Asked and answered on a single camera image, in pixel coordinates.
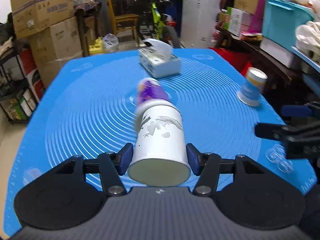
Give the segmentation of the white paper cup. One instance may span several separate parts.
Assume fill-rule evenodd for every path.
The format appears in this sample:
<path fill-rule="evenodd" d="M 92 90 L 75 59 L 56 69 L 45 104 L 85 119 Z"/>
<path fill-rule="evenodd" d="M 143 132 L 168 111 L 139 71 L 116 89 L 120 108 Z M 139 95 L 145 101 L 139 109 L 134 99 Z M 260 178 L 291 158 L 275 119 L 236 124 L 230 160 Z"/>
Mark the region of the white paper cup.
<path fill-rule="evenodd" d="M 137 141 L 127 175 L 148 186 L 177 186 L 191 174 L 178 109 L 163 99 L 136 107 Z"/>

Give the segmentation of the clear plastic cup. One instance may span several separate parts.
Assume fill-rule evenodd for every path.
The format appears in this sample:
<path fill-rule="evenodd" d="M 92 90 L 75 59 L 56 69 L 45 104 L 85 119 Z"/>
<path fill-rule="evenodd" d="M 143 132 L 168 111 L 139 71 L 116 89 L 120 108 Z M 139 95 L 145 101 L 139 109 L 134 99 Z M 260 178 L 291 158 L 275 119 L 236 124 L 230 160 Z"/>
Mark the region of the clear plastic cup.
<path fill-rule="evenodd" d="M 26 186 L 33 180 L 39 178 L 42 172 L 36 167 L 30 167 L 23 172 L 23 185 Z"/>

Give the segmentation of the blue yellow paper cup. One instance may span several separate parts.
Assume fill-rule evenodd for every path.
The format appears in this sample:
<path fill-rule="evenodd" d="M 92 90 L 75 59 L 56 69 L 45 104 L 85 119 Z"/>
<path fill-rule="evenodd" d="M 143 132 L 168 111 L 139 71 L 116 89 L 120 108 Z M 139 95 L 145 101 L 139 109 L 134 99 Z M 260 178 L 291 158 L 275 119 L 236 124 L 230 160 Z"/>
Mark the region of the blue yellow paper cup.
<path fill-rule="evenodd" d="M 259 98 L 267 80 L 268 76 L 264 72 L 257 68 L 249 67 L 245 75 L 245 81 L 240 90 L 237 91 L 238 99 L 251 107 L 259 106 Z"/>

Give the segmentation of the purple paper cup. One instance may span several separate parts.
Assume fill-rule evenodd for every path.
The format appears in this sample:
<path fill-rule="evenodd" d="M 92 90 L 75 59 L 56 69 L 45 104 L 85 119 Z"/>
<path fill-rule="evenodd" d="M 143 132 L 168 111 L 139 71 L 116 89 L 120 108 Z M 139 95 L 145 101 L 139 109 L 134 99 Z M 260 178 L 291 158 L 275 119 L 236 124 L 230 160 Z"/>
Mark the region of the purple paper cup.
<path fill-rule="evenodd" d="M 136 112 L 158 105 L 173 106 L 156 79 L 150 77 L 142 79 L 137 86 Z"/>

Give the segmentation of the dark wooden side table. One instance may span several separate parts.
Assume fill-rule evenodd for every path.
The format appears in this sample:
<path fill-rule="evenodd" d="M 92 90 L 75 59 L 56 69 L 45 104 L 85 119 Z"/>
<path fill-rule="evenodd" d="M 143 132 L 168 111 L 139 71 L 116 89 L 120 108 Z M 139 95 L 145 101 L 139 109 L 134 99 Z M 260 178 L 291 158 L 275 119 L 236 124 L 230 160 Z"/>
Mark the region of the dark wooden side table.
<path fill-rule="evenodd" d="M 319 89 L 319 72 L 307 64 L 296 53 L 289 53 L 289 65 L 281 63 L 277 58 L 260 48 L 260 41 L 243 41 L 222 28 L 216 48 L 226 48 L 248 54 L 253 67 L 259 68 L 268 75 L 267 85 L 282 84 L 284 86 L 305 83 L 312 90 Z"/>

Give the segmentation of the blue silicone mat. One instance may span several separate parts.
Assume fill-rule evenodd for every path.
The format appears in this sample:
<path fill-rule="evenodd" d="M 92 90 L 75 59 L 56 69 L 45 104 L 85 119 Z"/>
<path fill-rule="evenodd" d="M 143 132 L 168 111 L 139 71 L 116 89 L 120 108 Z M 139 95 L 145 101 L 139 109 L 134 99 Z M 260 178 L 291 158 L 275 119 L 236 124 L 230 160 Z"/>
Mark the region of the blue silicone mat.
<path fill-rule="evenodd" d="M 281 123 L 265 99 L 249 107 L 236 96 L 243 76 L 210 49 L 176 49 L 178 75 L 160 84 L 181 113 L 184 136 L 201 152 L 233 159 L 245 154 L 307 193 L 317 178 L 307 160 L 295 160 L 286 173 L 266 153 L 275 141 L 255 137 L 257 122 Z M 23 172 L 42 173 L 80 154 L 86 159 L 116 152 L 136 142 L 137 85 L 147 72 L 138 52 L 124 51 L 69 61 L 51 83 L 33 113 L 8 180 L 3 230 L 20 229 L 13 201 L 23 185 Z"/>

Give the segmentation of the teal plastic storage bin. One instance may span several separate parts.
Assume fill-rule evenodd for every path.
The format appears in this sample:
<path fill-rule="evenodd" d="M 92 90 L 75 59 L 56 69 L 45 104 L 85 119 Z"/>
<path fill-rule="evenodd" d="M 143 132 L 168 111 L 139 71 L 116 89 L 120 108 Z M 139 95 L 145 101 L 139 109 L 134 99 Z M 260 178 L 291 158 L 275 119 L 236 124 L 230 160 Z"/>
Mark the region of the teal plastic storage bin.
<path fill-rule="evenodd" d="M 315 19 L 311 8 L 286 0 L 264 0 L 262 35 L 287 50 L 295 45 L 298 26 Z"/>

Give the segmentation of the green white carton box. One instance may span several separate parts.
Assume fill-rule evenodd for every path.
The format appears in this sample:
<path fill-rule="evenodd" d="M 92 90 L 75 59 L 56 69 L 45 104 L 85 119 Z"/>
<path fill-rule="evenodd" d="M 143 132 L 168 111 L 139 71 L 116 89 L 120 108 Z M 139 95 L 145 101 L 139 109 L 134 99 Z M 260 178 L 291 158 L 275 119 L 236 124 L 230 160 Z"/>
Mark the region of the green white carton box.
<path fill-rule="evenodd" d="M 223 28 L 231 34 L 239 36 L 241 33 L 243 13 L 242 10 L 228 7 Z"/>

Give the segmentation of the white chest freezer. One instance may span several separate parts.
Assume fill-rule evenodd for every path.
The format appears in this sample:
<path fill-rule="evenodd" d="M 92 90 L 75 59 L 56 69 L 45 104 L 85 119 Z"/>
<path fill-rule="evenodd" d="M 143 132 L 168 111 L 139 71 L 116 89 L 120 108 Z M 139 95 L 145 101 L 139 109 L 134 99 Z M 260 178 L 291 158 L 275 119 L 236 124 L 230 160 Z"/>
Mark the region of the white chest freezer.
<path fill-rule="evenodd" d="M 221 0 L 183 0 L 181 40 L 185 48 L 208 48 Z"/>

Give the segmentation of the white tissue box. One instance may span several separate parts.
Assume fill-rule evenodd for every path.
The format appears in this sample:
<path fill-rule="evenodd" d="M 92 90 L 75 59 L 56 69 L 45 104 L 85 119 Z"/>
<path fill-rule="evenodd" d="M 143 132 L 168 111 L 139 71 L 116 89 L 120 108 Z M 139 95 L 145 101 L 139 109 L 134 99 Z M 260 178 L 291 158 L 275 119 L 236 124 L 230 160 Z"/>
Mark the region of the white tissue box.
<path fill-rule="evenodd" d="M 138 50 L 139 62 L 153 78 L 180 73 L 181 59 L 173 54 L 172 46 L 154 38 L 142 42 L 144 46 Z"/>

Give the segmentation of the yellow plastic jug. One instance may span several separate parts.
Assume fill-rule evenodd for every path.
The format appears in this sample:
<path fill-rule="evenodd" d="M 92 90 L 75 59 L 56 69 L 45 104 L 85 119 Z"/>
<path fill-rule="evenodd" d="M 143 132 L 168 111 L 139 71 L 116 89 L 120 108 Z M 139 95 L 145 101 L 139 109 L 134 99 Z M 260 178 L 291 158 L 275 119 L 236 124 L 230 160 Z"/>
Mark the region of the yellow plastic jug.
<path fill-rule="evenodd" d="M 90 56 L 100 55 L 105 53 L 102 37 L 97 38 L 93 45 L 88 46 L 88 52 Z"/>

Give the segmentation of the lower cardboard box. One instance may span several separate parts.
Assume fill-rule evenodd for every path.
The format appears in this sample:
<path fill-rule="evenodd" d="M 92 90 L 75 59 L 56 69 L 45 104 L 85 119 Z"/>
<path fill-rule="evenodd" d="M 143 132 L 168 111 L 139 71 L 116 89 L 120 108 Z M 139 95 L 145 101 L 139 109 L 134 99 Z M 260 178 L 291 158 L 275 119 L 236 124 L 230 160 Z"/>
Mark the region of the lower cardboard box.
<path fill-rule="evenodd" d="M 75 17 L 66 19 L 28 37 L 31 51 L 47 88 L 70 60 L 83 57 Z"/>

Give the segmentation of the green black bicycle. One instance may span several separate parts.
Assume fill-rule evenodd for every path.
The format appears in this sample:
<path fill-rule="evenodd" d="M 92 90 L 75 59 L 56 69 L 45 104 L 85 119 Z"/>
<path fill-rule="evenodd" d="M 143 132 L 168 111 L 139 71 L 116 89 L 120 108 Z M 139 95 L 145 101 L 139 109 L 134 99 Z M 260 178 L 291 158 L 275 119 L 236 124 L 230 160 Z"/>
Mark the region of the green black bicycle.
<path fill-rule="evenodd" d="M 176 22 L 166 13 L 171 6 L 169 0 L 130 0 L 128 7 L 138 15 L 137 34 L 141 40 L 155 38 L 180 48 L 181 43 L 175 29 Z"/>

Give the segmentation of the wooden chair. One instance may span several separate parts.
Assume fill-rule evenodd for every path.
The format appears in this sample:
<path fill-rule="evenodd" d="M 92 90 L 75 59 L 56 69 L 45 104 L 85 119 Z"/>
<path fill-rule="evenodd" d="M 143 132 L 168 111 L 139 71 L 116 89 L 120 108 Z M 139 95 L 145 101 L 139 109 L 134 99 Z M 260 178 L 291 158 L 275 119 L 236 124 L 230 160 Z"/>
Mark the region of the wooden chair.
<path fill-rule="evenodd" d="M 116 16 L 114 14 L 112 0 L 106 0 L 108 15 L 111 23 L 112 34 L 117 36 L 118 33 L 130 30 L 136 44 L 139 45 L 139 36 L 137 31 L 137 22 L 139 16 L 136 14 L 124 14 Z"/>

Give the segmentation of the top open cardboard box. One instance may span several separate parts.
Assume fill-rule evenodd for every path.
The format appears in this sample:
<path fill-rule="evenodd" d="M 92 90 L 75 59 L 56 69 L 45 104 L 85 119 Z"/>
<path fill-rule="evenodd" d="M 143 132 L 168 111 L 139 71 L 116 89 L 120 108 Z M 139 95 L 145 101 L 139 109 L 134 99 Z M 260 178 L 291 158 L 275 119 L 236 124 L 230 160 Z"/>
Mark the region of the top open cardboard box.
<path fill-rule="evenodd" d="M 73 0 L 10 0 L 10 3 L 19 40 L 74 16 Z"/>

